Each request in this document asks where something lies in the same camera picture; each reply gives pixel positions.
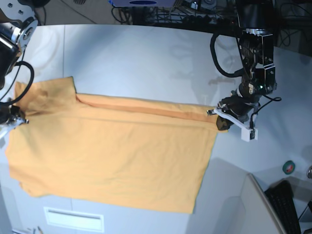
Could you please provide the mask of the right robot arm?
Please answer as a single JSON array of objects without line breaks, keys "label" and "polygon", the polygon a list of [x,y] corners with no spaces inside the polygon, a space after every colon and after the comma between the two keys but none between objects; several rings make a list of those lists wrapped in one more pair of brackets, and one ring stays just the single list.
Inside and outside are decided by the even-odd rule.
[{"label": "right robot arm", "polygon": [[2,0],[0,2],[0,88],[5,85],[5,77],[14,67],[25,66],[30,71],[30,80],[24,91],[14,100],[0,103],[0,123],[10,125],[21,120],[27,123],[25,114],[15,105],[30,89],[34,80],[33,67],[21,60],[20,56],[25,52],[38,20],[35,17],[34,0]]}]

